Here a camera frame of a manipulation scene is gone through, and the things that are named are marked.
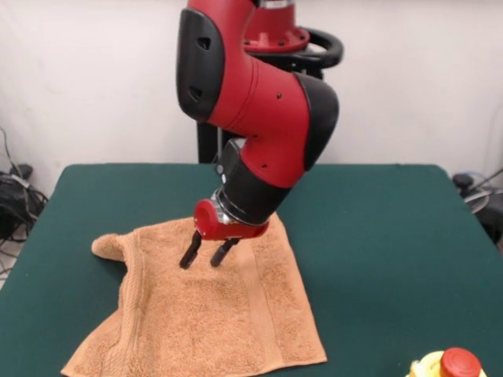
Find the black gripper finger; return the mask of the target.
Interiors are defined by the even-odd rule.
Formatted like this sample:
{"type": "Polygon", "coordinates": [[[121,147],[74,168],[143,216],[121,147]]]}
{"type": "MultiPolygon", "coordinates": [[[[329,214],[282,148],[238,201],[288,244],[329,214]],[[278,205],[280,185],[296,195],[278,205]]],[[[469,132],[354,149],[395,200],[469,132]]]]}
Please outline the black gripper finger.
{"type": "Polygon", "coordinates": [[[191,243],[190,243],[187,251],[184,253],[184,255],[182,256],[182,258],[179,262],[179,266],[182,269],[188,269],[192,265],[193,261],[196,259],[197,255],[198,255],[198,251],[201,247],[201,244],[202,244],[202,236],[196,230],[193,234],[191,243]]]}
{"type": "Polygon", "coordinates": [[[231,248],[236,244],[238,244],[238,238],[231,238],[226,240],[212,256],[210,260],[211,266],[214,268],[219,267],[228,255],[231,248]]]}

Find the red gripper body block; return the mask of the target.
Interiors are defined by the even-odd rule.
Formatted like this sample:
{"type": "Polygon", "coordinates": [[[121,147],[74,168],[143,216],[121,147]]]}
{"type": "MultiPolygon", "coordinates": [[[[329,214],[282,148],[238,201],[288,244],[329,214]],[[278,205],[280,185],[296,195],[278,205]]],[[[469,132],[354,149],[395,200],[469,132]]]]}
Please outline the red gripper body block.
{"type": "Polygon", "coordinates": [[[269,222],[249,225],[228,215],[212,199],[203,199],[194,211],[196,230],[204,240],[251,239],[261,236],[269,227],[269,222]]]}

